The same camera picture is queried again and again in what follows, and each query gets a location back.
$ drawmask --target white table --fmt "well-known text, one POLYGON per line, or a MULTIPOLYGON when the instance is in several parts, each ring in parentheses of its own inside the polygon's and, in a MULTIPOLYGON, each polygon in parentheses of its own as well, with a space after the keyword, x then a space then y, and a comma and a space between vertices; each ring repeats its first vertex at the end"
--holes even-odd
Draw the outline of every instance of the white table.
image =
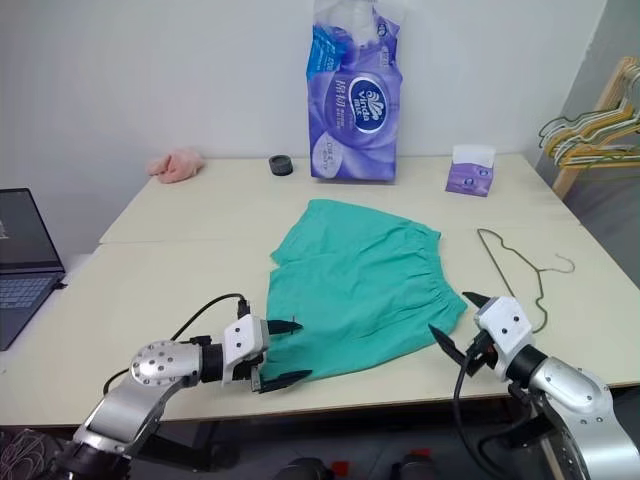
MULTIPOLYGON (((283 211, 288 217, 282 223, 290 225, 297 219, 297 212, 283 211)), ((244 218, 255 219, 255 215, 244 218)), ((569 223, 540 222, 535 227, 498 230, 539 265, 563 267, 556 252, 576 264, 573 274, 545 274, 550 320, 537 335, 538 347, 594 371, 610 384, 637 383, 638 289, 583 227, 569 223)), ((271 237, 275 232, 266 235, 271 237)), ((100 399, 104 380, 126 367, 141 345, 168 338, 202 304, 221 293, 239 291, 251 299, 254 313, 263 313, 273 268, 268 254, 277 241, 262 238, 256 234, 253 239, 235 241, 99 247, 38 328, 16 345, 17 361, 0 375, 0 424, 80 423, 100 399)), ((540 313, 531 307, 535 276, 493 242, 491 246, 516 292, 523 292, 520 299, 531 321, 539 322, 540 313)), ((441 255, 456 291, 507 293, 474 229, 444 229, 441 255)), ((234 310, 233 301, 210 309, 187 335, 219 338, 235 318, 234 310)), ((477 333, 473 310, 467 310, 453 334, 459 345, 466 345, 477 333)), ((230 418, 448 399, 456 374, 456 365, 432 346, 367 371, 263 395, 251 393, 244 383, 225 388, 218 383, 200 385, 174 397, 165 418, 230 418)), ((466 381, 463 396, 505 392, 505 385, 484 369, 466 381)))
POLYGON ((445 192, 450 164, 402 158, 395 185, 353 185, 311 178, 308 159, 294 159, 286 177, 272 175, 266 160, 211 160, 185 182, 150 179, 101 242, 250 239, 275 248, 312 198, 367 205, 437 230, 578 225, 522 155, 496 158, 487 198, 445 192))

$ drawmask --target laptop keyboard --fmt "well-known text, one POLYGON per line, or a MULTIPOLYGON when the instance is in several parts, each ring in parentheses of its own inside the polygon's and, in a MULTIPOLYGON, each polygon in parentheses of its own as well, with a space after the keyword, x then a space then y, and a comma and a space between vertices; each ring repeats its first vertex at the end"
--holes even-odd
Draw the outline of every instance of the laptop keyboard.
POLYGON ((29 308, 51 282, 43 278, 0 278, 0 308, 29 308))

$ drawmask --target purple tissue package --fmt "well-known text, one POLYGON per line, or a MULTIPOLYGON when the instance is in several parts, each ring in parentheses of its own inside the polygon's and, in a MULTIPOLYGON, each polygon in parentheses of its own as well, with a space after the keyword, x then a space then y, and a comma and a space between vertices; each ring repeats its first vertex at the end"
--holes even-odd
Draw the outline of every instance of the purple tissue package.
POLYGON ((486 197, 493 181, 496 150, 486 145, 456 145, 447 179, 447 192, 486 197))
POLYGON ((307 65, 314 177, 395 178, 400 27, 378 7, 371 0, 316 0, 307 65))

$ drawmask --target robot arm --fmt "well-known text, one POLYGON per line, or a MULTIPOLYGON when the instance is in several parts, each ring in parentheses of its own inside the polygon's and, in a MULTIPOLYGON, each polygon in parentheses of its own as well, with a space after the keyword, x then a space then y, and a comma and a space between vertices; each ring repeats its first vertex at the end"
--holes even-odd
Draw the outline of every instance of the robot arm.
MULTIPOLYGON (((480 333, 473 345, 481 348, 471 353, 467 373, 473 375, 486 364, 500 380, 512 381, 510 393, 533 402, 539 412, 535 423, 546 417, 560 434, 557 448, 572 475, 568 478, 640 478, 638 449, 616 419, 607 385, 593 373, 537 350, 531 324, 515 298, 465 295, 480 307, 474 316, 480 333)), ((445 353, 462 365, 465 355, 443 332, 431 330, 445 353)))
POLYGON ((78 428, 48 478, 116 480, 126 478, 130 459, 156 431, 167 401, 179 390, 221 380, 251 380, 263 393, 287 387, 310 370, 264 381, 260 367, 269 335, 302 328, 295 322, 265 321, 247 313, 224 331, 224 343, 210 337, 189 342, 162 340, 141 348, 122 382, 112 389, 78 428))

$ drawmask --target pink towel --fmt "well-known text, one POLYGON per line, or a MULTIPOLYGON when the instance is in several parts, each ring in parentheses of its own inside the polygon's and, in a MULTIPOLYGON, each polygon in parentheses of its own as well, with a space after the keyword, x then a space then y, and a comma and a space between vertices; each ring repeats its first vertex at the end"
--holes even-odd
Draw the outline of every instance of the pink towel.
POLYGON ((200 155, 188 148, 179 148, 147 166, 149 175, 157 175, 161 183, 174 183, 193 177, 204 166, 200 155))

